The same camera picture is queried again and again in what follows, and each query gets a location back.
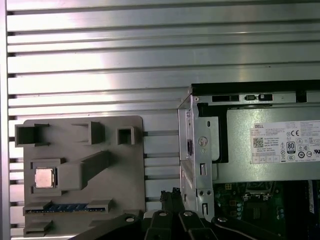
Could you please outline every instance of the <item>screw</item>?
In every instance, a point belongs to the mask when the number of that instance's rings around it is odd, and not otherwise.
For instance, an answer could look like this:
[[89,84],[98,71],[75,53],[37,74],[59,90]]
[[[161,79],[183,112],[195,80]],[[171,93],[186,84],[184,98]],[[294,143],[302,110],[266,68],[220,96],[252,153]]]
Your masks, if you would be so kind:
[[226,219],[226,218],[223,217],[223,216],[220,216],[220,217],[218,217],[218,221],[219,221],[220,223],[225,223],[225,222],[228,221],[228,219]]
[[186,217],[190,217],[192,215],[192,212],[186,211],[186,212],[184,212],[183,215],[185,215]]
[[132,222],[135,221],[135,219],[132,218],[132,217],[128,217],[125,221],[128,222],[128,223],[132,223]]

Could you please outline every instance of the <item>motherboard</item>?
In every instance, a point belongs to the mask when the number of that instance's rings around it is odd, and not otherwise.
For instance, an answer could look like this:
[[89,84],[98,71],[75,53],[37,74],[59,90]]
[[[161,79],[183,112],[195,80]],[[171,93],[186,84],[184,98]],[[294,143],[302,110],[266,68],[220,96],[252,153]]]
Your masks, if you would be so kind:
[[282,182],[241,182],[214,184],[214,199],[222,212],[286,236],[286,216]]

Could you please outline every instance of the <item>power supply label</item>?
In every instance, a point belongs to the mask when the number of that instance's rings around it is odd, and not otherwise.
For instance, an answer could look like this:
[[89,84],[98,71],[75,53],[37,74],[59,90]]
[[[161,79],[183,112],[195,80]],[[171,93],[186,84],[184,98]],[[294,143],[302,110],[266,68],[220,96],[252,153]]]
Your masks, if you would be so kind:
[[255,123],[250,129],[251,163],[320,161],[320,120]]

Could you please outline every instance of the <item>rectangular slot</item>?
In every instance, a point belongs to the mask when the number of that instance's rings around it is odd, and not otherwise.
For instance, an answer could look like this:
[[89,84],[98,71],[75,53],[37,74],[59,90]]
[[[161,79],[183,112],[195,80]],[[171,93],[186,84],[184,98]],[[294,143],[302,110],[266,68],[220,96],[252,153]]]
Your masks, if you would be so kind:
[[200,175],[201,176],[207,175],[207,166],[205,163],[200,163]]
[[208,215],[208,203],[202,204],[202,213],[203,215]]
[[216,95],[212,96],[212,102],[239,102],[239,95]]
[[44,140],[43,128],[48,124],[34,124],[33,126],[15,126],[15,146],[16,147],[37,147],[49,145]]
[[131,129],[119,129],[119,144],[132,144]]
[[187,152],[189,156],[192,156],[193,153],[193,144],[192,144],[192,140],[188,139],[187,143],[186,143],[186,148],[187,148]]
[[307,99],[307,91],[297,91],[295,93],[295,102],[296,103],[306,103]]

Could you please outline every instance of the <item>silver metal panel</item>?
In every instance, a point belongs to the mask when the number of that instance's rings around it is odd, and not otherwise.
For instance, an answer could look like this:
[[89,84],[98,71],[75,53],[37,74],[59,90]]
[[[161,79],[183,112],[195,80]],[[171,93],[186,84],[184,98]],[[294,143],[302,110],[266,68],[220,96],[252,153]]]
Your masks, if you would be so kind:
[[7,1],[0,0],[0,151],[1,199],[0,238],[10,239],[10,181],[8,138],[8,51],[7,51]]
[[95,50],[95,49],[112,49],[112,48],[136,48],[136,47],[163,47],[163,46],[192,46],[192,45],[217,45],[217,44],[248,44],[260,43],[266,41],[274,42],[296,42],[296,41],[314,41],[320,39],[320,33],[303,32],[303,33],[270,33],[265,35],[212,35],[212,36],[190,36],[181,37],[162,37],[146,39],[116,39],[97,41],[87,39],[86,42],[53,42],[39,44],[15,44],[8,46],[9,53],[27,53],[27,52],[49,52],[49,51],[66,51],[66,50]]
[[8,58],[8,72],[36,73],[178,66],[317,62],[320,43],[194,46]]
[[[10,11],[23,10],[51,10],[71,8],[97,8],[118,6],[144,6],[144,5],[168,5],[168,4],[192,4],[195,0],[9,0],[7,9]],[[220,0],[200,0],[198,3],[220,3]]]
[[23,216],[23,206],[10,207],[10,223],[11,224],[23,224],[25,217]]
[[241,23],[237,25],[233,24],[216,24],[216,25],[197,25],[197,26],[176,26],[176,27],[163,27],[163,28],[139,28],[139,29],[104,29],[90,31],[80,30],[77,32],[42,32],[38,33],[24,33],[22,35],[8,36],[8,50],[13,51],[14,48],[20,48],[21,51],[25,47],[19,47],[28,45],[29,48],[39,48],[35,44],[50,44],[43,45],[48,46],[48,51],[55,48],[55,45],[68,44],[73,42],[73,45],[81,43],[110,43],[112,46],[116,42],[119,42],[119,46],[126,46],[124,43],[131,43],[131,47],[134,44],[141,45],[149,41],[150,44],[154,45],[150,40],[155,43],[168,44],[170,41],[173,42],[176,39],[183,38],[183,43],[188,43],[189,38],[198,39],[203,41],[211,41],[214,43],[247,43],[247,42],[282,42],[283,40],[292,40],[295,38],[303,39],[313,38],[317,36],[320,28],[318,22],[278,22],[274,24],[272,22],[266,22],[264,24],[251,22]]
[[179,153],[179,137],[176,136],[145,136],[144,153]]
[[269,62],[268,64],[255,65],[185,67],[175,70],[155,69],[154,71],[121,71],[98,74],[63,73],[49,75],[35,74],[32,76],[24,74],[24,77],[9,78],[8,91],[10,94],[42,94],[117,89],[186,88],[192,83],[212,83],[213,81],[225,83],[313,80],[319,77],[318,63],[289,63],[289,58],[287,62],[287,64]]
[[24,202],[25,201],[25,191],[23,184],[11,185],[10,186],[10,202]]
[[[1,70],[1,104],[8,84],[9,136],[27,119],[140,115],[146,206],[160,209],[160,191],[180,185],[176,108],[190,84],[319,78],[320,24],[311,20],[320,18],[320,3],[256,3],[8,0],[11,75],[7,83]],[[22,150],[10,148],[10,200],[20,205]],[[23,220],[20,211],[11,215]],[[23,225],[11,235],[21,236]]]
[[229,163],[218,164],[214,183],[319,179],[319,162],[250,164],[250,128],[254,123],[319,120],[320,107],[229,110]]
[[184,88],[164,89],[162,91],[150,89],[146,91],[127,91],[127,92],[83,92],[81,94],[56,94],[56,95],[29,95],[9,99],[10,107],[33,107],[33,106],[52,106],[52,105],[84,105],[99,103],[130,103],[130,102],[160,102],[177,101],[186,95]]
[[148,166],[144,169],[144,174],[147,176],[172,176],[176,175],[179,178],[179,166]]
[[179,166],[179,158],[178,157],[145,158],[144,166],[145,167]]
[[318,3],[198,6],[9,15],[8,31],[319,19]]

